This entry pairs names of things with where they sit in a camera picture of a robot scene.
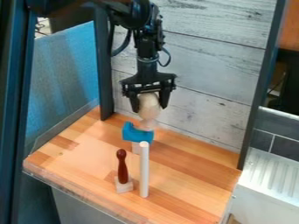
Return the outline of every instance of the gray tile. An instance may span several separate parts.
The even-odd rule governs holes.
[[[272,153],[299,161],[299,142],[276,136]]]
[[[250,146],[261,151],[269,151],[273,135],[254,129]]]
[[[295,116],[292,117],[259,108],[254,127],[299,141],[299,119],[296,119]]]

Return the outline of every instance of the white base block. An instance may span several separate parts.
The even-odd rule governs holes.
[[[115,177],[115,188],[117,193],[126,193],[126,192],[133,191],[134,187],[133,187],[132,178],[129,177],[128,183],[123,185],[118,181],[118,177]]]
[[[133,152],[134,154],[137,154],[137,155],[140,154],[140,149],[141,149],[141,147],[140,147],[139,144],[140,144],[140,143],[132,143],[132,152]]]

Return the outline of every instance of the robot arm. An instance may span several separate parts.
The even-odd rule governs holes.
[[[162,28],[162,16],[158,7],[150,0],[28,0],[28,5],[40,16],[48,17],[58,12],[66,13],[72,7],[92,2],[106,10],[110,20],[109,47],[111,56],[120,53],[129,45],[133,33],[137,52],[137,73],[125,80],[121,80],[122,94],[130,100],[132,109],[138,113],[140,102],[138,95],[145,93],[158,93],[160,106],[165,109],[170,99],[170,93],[176,88],[176,75],[173,73],[159,73],[157,64],[162,67],[170,63],[170,54],[163,45],[165,44]],[[123,44],[112,51],[112,40],[115,25],[121,25],[128,30]],[[159,61],[159,52],[164,51],[169,55],[165,65]]]

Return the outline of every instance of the dark red pin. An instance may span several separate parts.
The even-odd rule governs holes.
[[[127,152],[123,149],[120,149],[116,152],[116,156],[119,160],[118,181],[124,185],[127,184],[129,181],[128,168],[126,166],[126,161],[125,161]]]

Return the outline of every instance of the blue panel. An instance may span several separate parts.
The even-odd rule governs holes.
[[[93,22],[36,39],[26,143],[98,93]]]

